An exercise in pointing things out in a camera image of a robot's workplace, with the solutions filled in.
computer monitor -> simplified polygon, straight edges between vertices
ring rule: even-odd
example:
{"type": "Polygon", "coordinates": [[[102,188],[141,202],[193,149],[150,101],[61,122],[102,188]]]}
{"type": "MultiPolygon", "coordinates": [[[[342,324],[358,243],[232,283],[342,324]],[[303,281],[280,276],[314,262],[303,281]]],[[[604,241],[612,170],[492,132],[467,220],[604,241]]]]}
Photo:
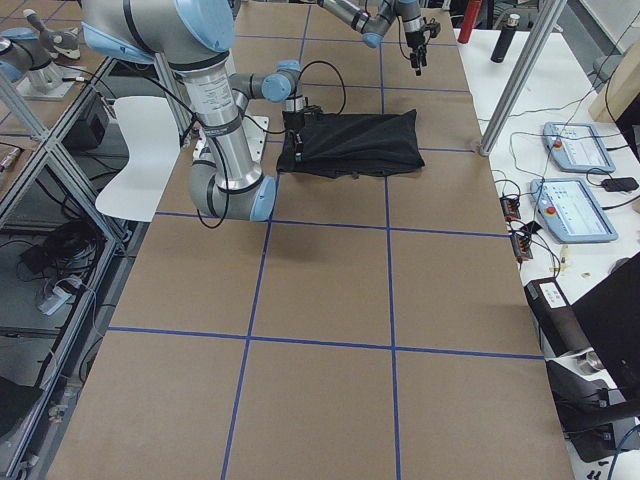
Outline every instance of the computer monitor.
{"type": "Polygon", "coordinates": [[[576,301],[573,312],[622,395],[640,399],[640,253],[576,301]]]}
{"type": "MultiPolygon", "coordinates": [[[[547,372],[565,434],[586,462],[613,455],[640,416],[640,253],[572,305],[575,317],[618,389],[550,361],[547,372]]],[[[639,449],[640,436],[624,450],[639,449]]]]}

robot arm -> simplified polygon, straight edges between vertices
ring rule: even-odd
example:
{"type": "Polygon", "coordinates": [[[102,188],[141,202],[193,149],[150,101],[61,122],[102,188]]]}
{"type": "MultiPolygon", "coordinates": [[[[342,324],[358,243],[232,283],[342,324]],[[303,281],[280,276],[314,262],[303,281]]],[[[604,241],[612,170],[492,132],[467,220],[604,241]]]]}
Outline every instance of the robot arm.
{"type": "Polygon", "coordinates": [[[422,75],[421,67],[427,66],[427,43],[438,36],[440,24],[435,20],[427,22],[422,17],[417,0],[381,0],[375,17],[349,0],[316,1],[353,30],[362,33],[362,41],[372,48],[380,46],[396,17],[402,19],[407,46],[411,49],[411,67],[416,75],[422,75]]]}
{"type": "MultiPolygon", "coordinates": [[[[380,45],[395,17],[401,16],[416,73],[426,65],[424,34],[429,31],[433,37],[437,31],[421,17],[417,0],[382,0],[374,18],[348,0],[318,2],[363,33],[371,47],[380,45]]],[[[233,16],[227,0],[84,0],[82,24],[94,50],[146,64],[163,53],[182,78],[211,155],[210,160],[195,161],[191,171],[191,197],[198,209],[265,220],[275,202],[275,181],[252,160],[242,117],[252,98],[284,102],[285,126],[295,140],[304,121],[300,66],[287,61],[271,75],[229,78],[225,62],[234,40],[233,16]]]]}
{"type": "Polygon", "coordinates": [[[164,53],[182,78],[211,155],[194,162],[191,171],[191,198],[198,209],[226,218],[267,219],[275,180],[252,160],[242,125],[243,92],[234,95],[225,69],[234,40],[229,3],[85,0],[83,16],[85,39],[93,49],[147,64],[164,53]]]}
{"type": "Polygon", "coordinates": [[[46,93],[62,84],[62,71],[42,48],[30,28],[12,28],[0,33],[0,70],[11,82],[26,73],[36,90],[46,93]]]}

aluminum pole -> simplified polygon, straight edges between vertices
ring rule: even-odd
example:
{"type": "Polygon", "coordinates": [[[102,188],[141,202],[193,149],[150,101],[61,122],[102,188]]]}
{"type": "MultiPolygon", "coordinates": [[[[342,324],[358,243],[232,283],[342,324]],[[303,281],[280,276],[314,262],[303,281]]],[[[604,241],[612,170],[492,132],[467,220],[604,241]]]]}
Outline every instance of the aluminum pole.
{"type": "Polygon", "coordinates": [[[524,88],[527,78],[529,78],[544,45],[566,4],[567,0],[547,0],[544,2],[544,6],[540,11],[538,20],[529,34],[529,38],[522,49],[522,53],[516,62],[516,66],[513,67],[511,77],[509,77],[509,81],[504,87],[504,92],[502,92],[502,96],[500,97],[500,100],[498,100],[496,109],[491,116],[487,129],[484,132],[482,142],[478,148],[480,155],[486,157],[491,153],[491,150],[493,150],[493,147],[500,136],[500,132],[502,132],[504,124],[507,122],[511,111],[520,96],[520,92],[524,88]]]}

black cloth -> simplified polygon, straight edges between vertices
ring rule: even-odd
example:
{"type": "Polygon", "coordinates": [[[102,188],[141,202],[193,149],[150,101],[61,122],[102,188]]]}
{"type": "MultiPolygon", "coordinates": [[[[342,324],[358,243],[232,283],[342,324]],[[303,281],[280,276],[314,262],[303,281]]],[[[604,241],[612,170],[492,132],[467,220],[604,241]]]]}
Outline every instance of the black cloth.
{"type": "Polygon", "coordinates": [[[278,171],[330,178],[413,172],[424,167],[415,122],[415,110],[402,115],[329,113],[310,117],[300,131],[302,159],[296,161],[289,135],[278,158],[278,171]]]}
{"type": "Polygon", "coordinates": [[[17,427],[41,394],[37,387],[23,387],[0,377],[0,438],[17,427]]]}

blue tape line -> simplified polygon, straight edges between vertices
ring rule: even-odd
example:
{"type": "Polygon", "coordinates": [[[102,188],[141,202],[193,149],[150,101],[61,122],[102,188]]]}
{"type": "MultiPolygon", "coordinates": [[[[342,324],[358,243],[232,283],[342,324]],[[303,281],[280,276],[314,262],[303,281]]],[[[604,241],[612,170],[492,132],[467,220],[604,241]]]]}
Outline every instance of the blue tape line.
{"type": "Polygon", "coordinates": [[[544,360],[542,355],[521,353],[476,352],[473,350],[451,350],[446,348],[396,347],[399,352],[434,353],[438,355],[456,355],[465,357],[515,358],[519,360],[544,360]]]}
{"type": "Polygon", "coordinates": [[[308,339],[301,339],[301,338],[281,338],[281,337],[264,337],[264,336],[252,336],[251,340],[256,342],[268,342],[268,343],[317,345],[321,347],[360,348],[364,350],[391,350],[391,347],[389,347],[388,345],[376,345],[373,343],[334,342],[330,340],[308,340],[308,339]]]}
{"type": "Polygon", "coordinates": [[[252,35],[250,33],[236,34],[237,38],[255,38],[258,40],[302,40],[302,37],[285,37],[279,35],[252,35]]]}
{"type": "Polygon", "coordinates": [[[302,44],[300,45],[300,55],[298,56],[298,61],[302,63],[302,55],[304,53],[304,44],[307,40],[307,29],[309,28],[309,19],[311,18],[311,5],[307,9],[307,19],[304,23],[304,32],[302,32],[302,44]]]}
{"type": "MultiPolygon", "coordinates": [[[[156,215],[166,217],[186,217],[198,218],[195,213],[179,213],[179,212],[156,212],[156,215]]],[[[280,220],[272,219],[271,223],[282,225],[300,225],[309,227],[335,227],[335,228],[359,228],[366,230],[386,230],[387,227],[376,225],[355,225],[348,223],[322,223],[322,222],[303,222],[300,220],[280,220]]],[[[487,232],[464,232],[457,230],[435,230],[430,228],[409,228],[409,227],[389,227],[392,232],[411,232],[411,233],[432,233],[435,235],[461,235],[465,237],[491,237],[491,238],[509,238],[507,233],[487,233],[487,232]]]]}
{"type": "Polygon", "coordinates": [[[426,152],[476,153],[475,150],[464,148],[420,147],[418,150],[424,150],[426,152]]]}
{"type": "Polygon", "coordinates": [[[382,49],[378,49],[378,61],[380,62],[380,113],[384,114],[384,68],[382,67],[382,49]]]}
{"type": "MultiPolygon", "coordinates": [[[[310,87],[342,87],[342,85],[338,85],[336,83],[307,83],[305,82],[305,86],[308,85],[310,87]]],[[[381,88],[380,85],[346,85],[345,88],[381,88]]],[[[442,92],[442,93],[471,93],[469,90],[457,90],[451,88],[420,88],[420,87],[384,87],[386,90],[409,90],[412,92],[442,92]]]]}
{"type": "MultiPolygon", "coordinates": [[[[288,36],[280,36],[280,35],[252,35],[248,33],[236,34],[238,38],[256,38],[260,40],[302,40],[301,37],[288,37],[288,36]]],[[[318,38],[318,37],[306,37],[306,40],[311,40],[314,42],[336,42],[336,43],[357,43],[361,44],[362,40],[351,40],[348,38],[318,38]]],[[[383,40],[382,43],[390,45],[396,44],[397,42],[394,40],[383,40]]],[[[429,43],[429,48],[431,47],[458,47],[454,43],[429,43]]]]}
{"type": "Polygon", "coordinates": [[[269,238],[271,237],[271,219],[268,221],[267,232],[264,236],[264,245],[262,247],[262,258],[260,259],[260,267],[258,269],[258,279],[256,280],[256,290],[253,296],[253,305],[251,306],[251,317],[249,318],[249,327],[247,328],[247,339],[244,344],[244,352],[242,354],[242,365],[240,366],[240,375],[238,378],[238,386],[236,387],[236,397],[233,401],[233,412],[231,414],[231,424],[229,425],[229,435],[227,437],[227,446],[224,452],[224,462],[222,464],[222,473],[220,479],[227,478],[227,470],[229,468],[229,458],[231,455],[231,446],[233,444],[233,435],[235,433],[236,420],[238,418],[238,409],[240,408],[240,396],[244,384],[244,376],[247,368],[247,359],[249,358],[249,347],[251,346],[251,332],[253,331],[253,323],[258,309],[258,299],[260,298],[260,289],[262,287],[262,276],[264,274],[264,265],[267,258],[267,249],[269,248],[269,238]]]}
{"type": "Polygon", "coordinates": [[[435,233],[439,235],[462,235],[467,237],[509,238],[507,233],[462,232],[456,230],[431,230],[428,228],[391,227],[394,232],[435,233]]]}
{"type": "Polygon", "coordinates": [[[311,227],[336,227],[336,228],[361,228],[361,229],[368,229],[368,230],[386,230],[386,227],[383,227],[383,226],[376,227],[375,225],[350,225],[347,223],[302,222],[298,220],[279,220],[279,219],[274,219],[273,223],[279,223],[282,225],[303,225],[303,226],[311,226],[311,227]]]}
{"type": "Polygon", "coordinates": [[[129,333],[153,333],[156,335],[176,335],[182,337],[207,337],[222,338],[225,340],[246,340],[245,335],[235,335],[233,333],[215,333],[215,332],[198,332],[192,330],[168,330],[159,328],[140,328],[140,327],[118,327],[110,326],[107,328],[110,332],[129,332],[129,333]]]}
{"type": "MultiPolygon", "coordinates": [[[[216,332],[200,332],[192,330],[173,330],[162,328],[142,328],[142,327],[127,327],[127,326],[110,326],[107,330],[111,332],[126,332],[126,333],[149,333],[152,335],[175,335],[183,337],[204,337],[204,338],[218,338],[222,340],[251,340],[252,342],[264,342],[264,343],[285,343],[295,345],[313,345],[319,347],[342,347],[342,348],[357,348],[363,350],[392,350],[394,347],[391,345],[378,345],[372,343],[357,343],[357,342],[335,342],[328,340],[311,340],[300,338],[284,338],[284,337],[267,337],[267,336],[250,336],[233,334],[233,333],[216,333],[216,332]]],[[[431,353],[439,355],[454,355],[454,356],[467,356],[467,357],[491,357],[491,358],[515,358],[521,360],[544,360],[541,355],[528,355],[518,353],[501,353],[501,352],[479,352],[474,350],[454,350],[454,349],[442,349],[442,348],[429,348],[429,347],[407,347],[396,345],[395,350],[399,352],[414,352],[414,353],[431,353]]]]}
{"type": "Polygon", "coordinates": [[[11,18],[13,16],[14,13],[16,13],[20,8],[22,8],[24,6],[24,4],[27,2],[27,0],[22,0],[22,3],[20,3],[20,5],[18,5],[16,8],[14,8],[13,10],[11,10],[11,12],[9,13],[9,15],[7,15],[6,17],[2,17],[0,18],[0,23],[4,22],[5,20],[7,20],[8,18],[11,18]]]}
{"type": "Polygon", "coordinates": [[[2,120],[0,120],[0,125],[2,125],[2,124],[5,122],[5,120],[6,120],[7,118],[9,118],[9,115],[11,115],[11,112],[7,113],[7,114],[2,118],[2,120]]]}
{"type": "Polygon", "coordinates": [[[60,6],[58,8],[56,8],[51,15],[49,15],[47,18],[45,18],[45,21],[51,20],[55,16],[55,14],[58,13],[60,11],[60,9],[66,5],[66,3],[67,2],[60,2],[60,6]]]}
{"type": "Polygon", "coordinates": [[[387,222],[387,275],[389,280],[389,326],[391,332],[391,376],[393,384],[393,427],[395,432],[396,480],[402,479],[402,456],[400,451],[400,412],[398,401],[398,359],[396,355],[396,318],[393,291],[393,252],[391,249],[391,208],[389,201],[389,181],[384,178],[384,202],[387,222]]]}

